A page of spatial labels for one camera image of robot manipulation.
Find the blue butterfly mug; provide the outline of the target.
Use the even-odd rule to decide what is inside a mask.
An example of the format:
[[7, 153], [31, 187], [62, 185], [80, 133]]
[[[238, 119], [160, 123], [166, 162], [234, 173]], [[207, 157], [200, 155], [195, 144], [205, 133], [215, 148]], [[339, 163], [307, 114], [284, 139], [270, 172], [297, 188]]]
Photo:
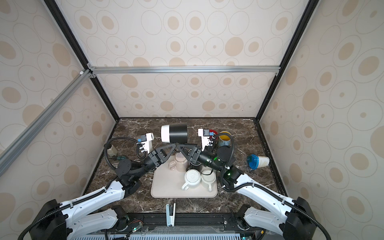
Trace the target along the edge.
[[232, 135], [227, 132], [227, 131], [222, 131], [219, 133], [219, 137], [218, 137], [218, 143], [217, 143], [217, 146], [218, 148], [220, 147], [231, 147], [232, 146], [232, 141], [231, 141], [231, 137]]

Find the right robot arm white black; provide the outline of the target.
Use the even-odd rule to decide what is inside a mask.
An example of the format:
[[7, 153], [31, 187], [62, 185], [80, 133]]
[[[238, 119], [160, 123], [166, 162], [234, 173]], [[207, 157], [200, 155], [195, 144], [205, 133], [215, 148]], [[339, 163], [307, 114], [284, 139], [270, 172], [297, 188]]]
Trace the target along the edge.
[[216, 148], [216, 143], [221, 134], [212, 136], [212, 145], [203, 149], [188, 144], [187, 135], [171, 141], [176, 143], [177, 149], [188, 161], [218, 171], [224, 191], [244, 195], [266, 208], [265, 211], [259, 211], [247, 207], [242, 217], [246, 226], [263, 228], [281, 235], [286, 240], [311, 240], [316, 229], [319, 229], [327, 240], [331, 239], [306, 200], [294, 200], [278, 194], [235, 167], [235, 141], [230, 134], [224, 135], [230, 139], [230, 144], [219, 148]]

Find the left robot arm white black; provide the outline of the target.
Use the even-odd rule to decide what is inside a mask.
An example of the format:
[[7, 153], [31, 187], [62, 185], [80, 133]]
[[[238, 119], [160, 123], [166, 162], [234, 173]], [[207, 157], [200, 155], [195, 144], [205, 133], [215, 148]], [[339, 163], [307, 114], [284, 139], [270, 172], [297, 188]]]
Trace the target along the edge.
[[115, 168], [117, 176], [105, 187], [87, 195], [62, 203], [47, 202], [18, 238], [22, 240], [30, 235], [33, 240], [73, 240], [114, 227], [124, 214], [122, 209], [97, 214], [95, 211], [135, 193], [141, 186], [141, 177], [165, 163], [176, 147], [177, 144], [170, 144], [156, 148], [136, 167], [130, 160], [120, 161]]

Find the black skull mug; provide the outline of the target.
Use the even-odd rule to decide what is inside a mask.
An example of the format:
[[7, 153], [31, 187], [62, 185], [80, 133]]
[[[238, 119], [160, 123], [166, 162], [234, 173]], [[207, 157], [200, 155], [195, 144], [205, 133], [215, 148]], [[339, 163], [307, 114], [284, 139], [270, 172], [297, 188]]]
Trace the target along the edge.
[[213, 138], [215, 135], [218, 134], [218, 132], [215, 130], [209, 130], [209, 132], [210, 132], [210, 138]]

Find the black white mug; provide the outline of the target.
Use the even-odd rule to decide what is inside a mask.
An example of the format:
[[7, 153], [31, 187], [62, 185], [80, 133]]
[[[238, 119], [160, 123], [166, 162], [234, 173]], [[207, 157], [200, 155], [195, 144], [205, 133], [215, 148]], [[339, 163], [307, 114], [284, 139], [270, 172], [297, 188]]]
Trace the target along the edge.
[[188, 127], [186, 123], [163, 125], [161, 127], [163, 143], [186, 144], [188, 142]]

